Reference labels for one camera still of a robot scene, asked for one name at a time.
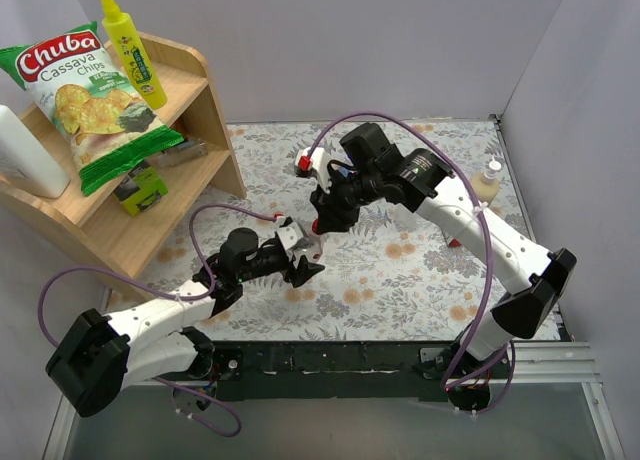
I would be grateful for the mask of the red label cola bottle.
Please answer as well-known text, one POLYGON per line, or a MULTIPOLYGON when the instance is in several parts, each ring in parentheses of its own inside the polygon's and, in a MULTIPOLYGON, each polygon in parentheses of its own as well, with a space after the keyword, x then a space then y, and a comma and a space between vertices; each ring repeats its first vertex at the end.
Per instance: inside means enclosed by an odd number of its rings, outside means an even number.
POLYGON ((309 263, 319 264, 323 254, 324 240, 311 232, 306 234, 303 239, 299 240, 294 246, 294 258, 296 264, 305 258, 309 263))

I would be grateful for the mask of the clear plastic bottle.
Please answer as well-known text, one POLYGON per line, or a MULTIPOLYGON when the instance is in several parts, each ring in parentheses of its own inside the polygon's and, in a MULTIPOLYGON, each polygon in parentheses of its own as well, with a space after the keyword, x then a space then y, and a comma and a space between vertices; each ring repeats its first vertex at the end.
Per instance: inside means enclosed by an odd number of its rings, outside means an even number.
POLYGON ((394 209, 395 221, 405 230, 414 231, 419 226, 420 217, 410 212, 404 206, 397 206, 394 209))

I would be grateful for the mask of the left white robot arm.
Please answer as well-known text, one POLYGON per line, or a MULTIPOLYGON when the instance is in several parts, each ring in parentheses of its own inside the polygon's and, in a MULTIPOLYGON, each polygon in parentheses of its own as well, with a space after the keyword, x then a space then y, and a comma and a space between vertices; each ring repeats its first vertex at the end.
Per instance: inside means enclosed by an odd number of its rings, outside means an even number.
POLYGON ((297 223, 261 242, 255 231, 231 231, 205 267, 168 298, 102 315, 82 313, 45 371, 82 417, 105 409, 125 388, 163 374, 193 380, 213 370, 213 341, 196 323, 228 309, 245 282, 279 273, 300 287, 323 271, 321 240, 297 223))

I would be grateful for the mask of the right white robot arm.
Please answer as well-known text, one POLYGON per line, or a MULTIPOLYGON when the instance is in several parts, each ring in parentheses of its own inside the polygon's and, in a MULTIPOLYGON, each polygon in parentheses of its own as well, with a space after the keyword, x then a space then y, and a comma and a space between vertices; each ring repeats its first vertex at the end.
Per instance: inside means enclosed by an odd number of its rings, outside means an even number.
POLYGON ((483 261, 487 279, 503 286, 503 298, 456 341, 452 363, 460 375, 479 375, 510 340, 535 335, 576 267, 571 251, 552 252, 521 235, 473 199, 469 181, 432 147, 404 155, 372 122, 350 131, 340 145, 347 163, 318 145, 300 151, 294 162, 298 176, 317 182, 310 196, 316 234, 347 232, 358 222, 361 207, 385 200, 459 241, 483 261))

